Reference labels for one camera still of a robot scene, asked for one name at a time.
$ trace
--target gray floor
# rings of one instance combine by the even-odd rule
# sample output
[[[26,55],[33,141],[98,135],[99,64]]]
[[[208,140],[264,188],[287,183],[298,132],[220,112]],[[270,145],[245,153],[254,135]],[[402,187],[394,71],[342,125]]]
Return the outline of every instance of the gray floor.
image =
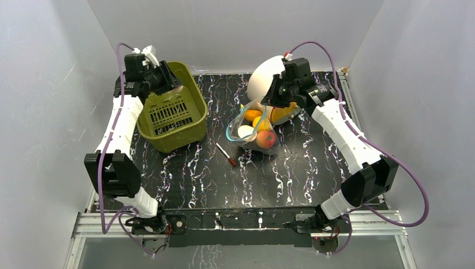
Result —
[[[79,268],[404,268],[393,236],[355,236],[327,258],[289,245],[170,248],[151,259],[128,238],[88,238]]]

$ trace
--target black marble table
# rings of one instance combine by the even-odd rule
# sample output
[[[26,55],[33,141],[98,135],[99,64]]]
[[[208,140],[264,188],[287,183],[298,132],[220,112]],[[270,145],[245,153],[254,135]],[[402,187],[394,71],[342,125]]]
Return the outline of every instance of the black marble table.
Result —
[[[333,83],[329,72],[314,74]],[[292,207],[317,205],[349,176],[342,154],[320,125],[302,112],[275,130],[282,144],[276,156],[232,145],[226,126],[248,102],[250,74],[195,76],[208,104],[206,137],[173,151],[158,152],[135,132],[132,160],[142,186],[165,208]],[[238,162],[232,167],[218,142]],[[105,200],[108,210],[122,204]]]

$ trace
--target white round object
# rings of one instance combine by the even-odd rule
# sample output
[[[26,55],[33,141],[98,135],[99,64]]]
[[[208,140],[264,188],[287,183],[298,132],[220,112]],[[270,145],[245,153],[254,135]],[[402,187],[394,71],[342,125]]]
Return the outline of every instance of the white round object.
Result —
[[[239,138],[250,136],[252,135],[253,132],[254,132],[254,128],[249,125],[243,125],[237,129],[237,133],[238,133],[237,135],[239,136]]]
[[[271,87],[274,74],[280,74],[284,71],[283,56],[274,56],[260,64],[251,75],[248,82],[247,95],[249,101],[264,97]]]

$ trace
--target olive green bin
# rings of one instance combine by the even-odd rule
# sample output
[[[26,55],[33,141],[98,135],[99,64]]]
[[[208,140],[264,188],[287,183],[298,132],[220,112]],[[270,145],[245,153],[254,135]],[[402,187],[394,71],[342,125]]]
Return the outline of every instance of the olive green bin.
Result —
[[[183,88],[160,96],[150,94],[137,120],[138,131],[159,151],[172,150],[203,140],[208,107],[188,67],[167,62]]]

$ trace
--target marker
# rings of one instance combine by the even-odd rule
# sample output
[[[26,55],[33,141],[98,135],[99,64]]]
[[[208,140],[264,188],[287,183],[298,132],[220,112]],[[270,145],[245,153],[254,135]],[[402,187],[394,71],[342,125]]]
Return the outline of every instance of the marker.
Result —
[[[223,153],[223,155],[227,158],[227,160],[229,161],[229,163],[232,165],[232,166],[236,166],[236,162],[231,158],[231,156],[228,155],[228,153],[226,153],[226,151],[224,151],[222,149],[222,147],[220,146],[220,144],[216,143],[216,146],[218,147],[218,149],[221,151],[221,153]]]

